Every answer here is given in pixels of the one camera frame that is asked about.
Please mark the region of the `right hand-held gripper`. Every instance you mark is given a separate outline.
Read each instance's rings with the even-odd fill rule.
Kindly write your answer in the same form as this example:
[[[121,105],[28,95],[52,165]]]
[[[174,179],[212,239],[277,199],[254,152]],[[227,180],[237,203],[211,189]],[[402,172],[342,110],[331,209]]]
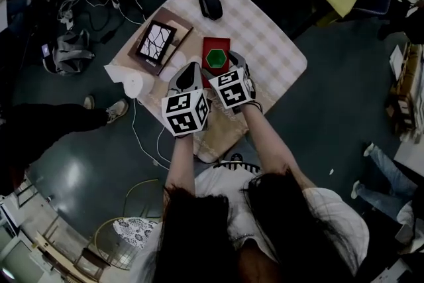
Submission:
[[[235,109],[255,100],[256,89],[245,58],[232,50],[228,51],[228,57],[232,66],[227,73],[215,76],[205,68],[202,68],[201,72],[215,90],[224,108]]]

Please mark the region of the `green cup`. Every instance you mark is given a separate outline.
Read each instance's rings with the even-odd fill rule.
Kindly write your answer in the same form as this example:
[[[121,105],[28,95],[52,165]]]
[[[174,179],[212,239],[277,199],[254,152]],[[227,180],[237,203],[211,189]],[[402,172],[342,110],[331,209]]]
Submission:
[[[210,68],[221,69],[227,62],[227,55],[223,49],[210,49],[205,60]]]

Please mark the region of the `red square tray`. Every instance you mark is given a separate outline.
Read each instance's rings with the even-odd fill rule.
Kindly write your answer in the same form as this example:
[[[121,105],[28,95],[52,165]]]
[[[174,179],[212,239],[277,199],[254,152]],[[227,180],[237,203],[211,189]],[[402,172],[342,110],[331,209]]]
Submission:
[[[204,37],[203,38],[203,50],[202,50],[202,62],[201,67],[208,69],[213,75],[220,76],[229,71],[229,57],[228,51],[231,47],[231,40],[229,38],[218,38],[218,37]],[[210,68],[205,60],[207,53],[210,49],[223,49],[227,55],[227,62],[221,69]]]

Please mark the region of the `person's right forearm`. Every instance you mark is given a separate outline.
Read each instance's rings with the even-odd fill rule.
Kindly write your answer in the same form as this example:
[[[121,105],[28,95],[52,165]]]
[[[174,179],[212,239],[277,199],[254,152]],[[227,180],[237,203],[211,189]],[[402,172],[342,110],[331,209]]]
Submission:
[[[290,172],[301,189],[314,188],[315,184],[301,171],[291,150],[259,108],[245,104],[241,107],[241,112],[249,128],[263,172],[266,174]]]

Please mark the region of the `beige checkered tablecloth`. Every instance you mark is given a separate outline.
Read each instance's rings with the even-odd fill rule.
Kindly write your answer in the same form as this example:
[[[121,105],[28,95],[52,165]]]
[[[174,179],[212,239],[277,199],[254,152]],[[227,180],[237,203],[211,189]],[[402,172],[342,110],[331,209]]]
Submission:
[[[193,25],[193,30],[176,52],[183,52],[188,58],[201,57],[204,36],[230,38],[231,50],[246,59],[250,77],[256,86],[256,100],[265,113],[306,70],[307,59],[251,0],[220,1],[223,16],[217,21],[202,15],[198,0],[167,0],[161,6]],[[156,12],[129,38],[110,64],[147,73],[128,53]],[[139,98],[160,124],[163,124],[161,101],[167,90],[168,82],[155,76],[151,92]],[[218,98],[213,99],[208,130],[194,135],[194,154],[201,161],[212,163],[238,142],[247,130],[241,114],[234,115],[231,110],[223,110]]]

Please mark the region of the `black framed picture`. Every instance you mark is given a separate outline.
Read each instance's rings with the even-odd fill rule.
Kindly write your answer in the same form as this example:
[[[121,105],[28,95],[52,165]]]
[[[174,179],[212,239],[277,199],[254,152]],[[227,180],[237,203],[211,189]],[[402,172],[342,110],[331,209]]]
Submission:
[[[136,48],[135,54],[153,62],[154,65],[161,63],[176,32],[176,28],[152,20]]]

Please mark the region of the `white paper roll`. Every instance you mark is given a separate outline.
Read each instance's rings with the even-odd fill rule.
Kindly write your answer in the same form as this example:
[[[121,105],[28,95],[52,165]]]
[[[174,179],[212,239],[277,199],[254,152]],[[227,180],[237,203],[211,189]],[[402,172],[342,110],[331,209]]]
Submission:
[[[104,69],[115,84],[122,84],[127,97],[131,99],[147,95],[154,87],[154,77],[124,66],[104,65]]]

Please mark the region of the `brown book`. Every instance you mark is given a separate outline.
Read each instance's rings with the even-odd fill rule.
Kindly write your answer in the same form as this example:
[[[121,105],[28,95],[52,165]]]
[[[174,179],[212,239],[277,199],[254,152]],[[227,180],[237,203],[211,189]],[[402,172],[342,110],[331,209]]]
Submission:
[[[173,41],[169,45],[165,56],[161,63],[154,65],[153,62],[146,60],[143,57],[137,56],[135,54],[136,48],[142,40],[143,35],[146,32],[146,29],[152,20],[164,23],[166,25],[170,25],[177,29],[177,32],[173,38]],[[128,56],[132,58],[135,62],[140,64],[148,73],[159,76],[164,67],[168,64],[172,56],[176,53],[177,49],[182,45],[182,43],[186,40],[188,35],[193,30],[193,25],[178,16],[177,14],[169,11],[168,9],[161,7],[153,16],[153,18],[148,22],[147,26],[143,29],[141,35],[137,38],[136,42],[133,44],[131,49],[129,50]]]

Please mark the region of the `person's grey jeans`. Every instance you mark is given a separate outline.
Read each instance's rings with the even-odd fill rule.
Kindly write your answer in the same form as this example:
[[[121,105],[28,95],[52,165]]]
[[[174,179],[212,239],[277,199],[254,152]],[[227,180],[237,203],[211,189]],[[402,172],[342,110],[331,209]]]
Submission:
[[[241,160],[261,168],[261,162],[252,140],[246,136],[240,138],[240,140],[228,150],[225,160]]]

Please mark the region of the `person's white shirt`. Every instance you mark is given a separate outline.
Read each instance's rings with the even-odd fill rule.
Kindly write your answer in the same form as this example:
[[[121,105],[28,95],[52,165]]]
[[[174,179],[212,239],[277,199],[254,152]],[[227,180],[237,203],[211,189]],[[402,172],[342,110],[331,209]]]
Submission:
[[[275,261],[276,257],[272,253],[274,249],[268,246],[267,238],[261,235],[241,192],[253,178],[254,174],[240,166],[235,170],[229,170],[224,166],[209,168],[195,179],[195,192],[201,197],[221,194],[229,198],[233,213],[229,233],[235,248],[238,249],[247,240],[254,240],[260,250]],[[307,188],[303,190],[303,194],[307,198],[311,212],[321,220],[328,221],[341,233],[342,239],[340,241],[335,239],[335,245],[350,271],[356,274],[368,252],[370,236],[366,223],[332,190]],[[161,228],[162,223],[153,228],[144,248],[136,256],[130,270],[130,283],[152,282]]]

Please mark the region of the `grey backpack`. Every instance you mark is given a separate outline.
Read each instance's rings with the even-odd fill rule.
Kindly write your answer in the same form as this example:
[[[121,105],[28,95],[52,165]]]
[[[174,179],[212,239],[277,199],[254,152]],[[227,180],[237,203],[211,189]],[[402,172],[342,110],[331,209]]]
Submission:
[[[44,69],[50,74],[72,76],[84,71],[89,61],[95,58],[91,51],[89,32],[79,34],[67,32],[51,42],[51,56],[42,59]]]

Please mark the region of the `dark blue chair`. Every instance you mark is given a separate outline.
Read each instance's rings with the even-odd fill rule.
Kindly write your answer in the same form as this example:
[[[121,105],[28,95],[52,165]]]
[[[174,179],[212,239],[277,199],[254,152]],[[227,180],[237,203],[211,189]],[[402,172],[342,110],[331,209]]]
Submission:
[[[385,16],[389,10],[390,2],[391,0],[357,0],[351,11],[339,21],[354,21]]]

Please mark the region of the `white paper sheets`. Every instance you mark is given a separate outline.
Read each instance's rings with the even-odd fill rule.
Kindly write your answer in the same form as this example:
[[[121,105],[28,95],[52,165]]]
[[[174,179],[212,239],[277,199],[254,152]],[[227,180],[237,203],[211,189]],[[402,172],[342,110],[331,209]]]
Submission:
[[[403,64],[403,53],[400,50],[400,47],[396,46],[390,56],[390,66],[392,68],[392,72],[396,80],[399,80],[399,77],[401,75],[402,64]]]

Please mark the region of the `stack of cardboard boxes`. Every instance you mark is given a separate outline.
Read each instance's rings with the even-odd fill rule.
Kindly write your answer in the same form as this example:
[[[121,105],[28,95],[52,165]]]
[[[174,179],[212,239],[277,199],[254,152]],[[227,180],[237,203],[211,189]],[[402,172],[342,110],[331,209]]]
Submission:
[[[407,42],[400,50],[401,75],[390,87],[386,112],[393,133],[417,144],[424,137],[424,46]]]

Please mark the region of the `white desk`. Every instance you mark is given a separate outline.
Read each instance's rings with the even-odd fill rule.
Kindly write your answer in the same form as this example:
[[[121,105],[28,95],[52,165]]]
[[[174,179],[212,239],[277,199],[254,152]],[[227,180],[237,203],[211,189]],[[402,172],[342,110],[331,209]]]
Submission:
[[[401,142],[394,159],[424,176],[424,137],[419,143]]]

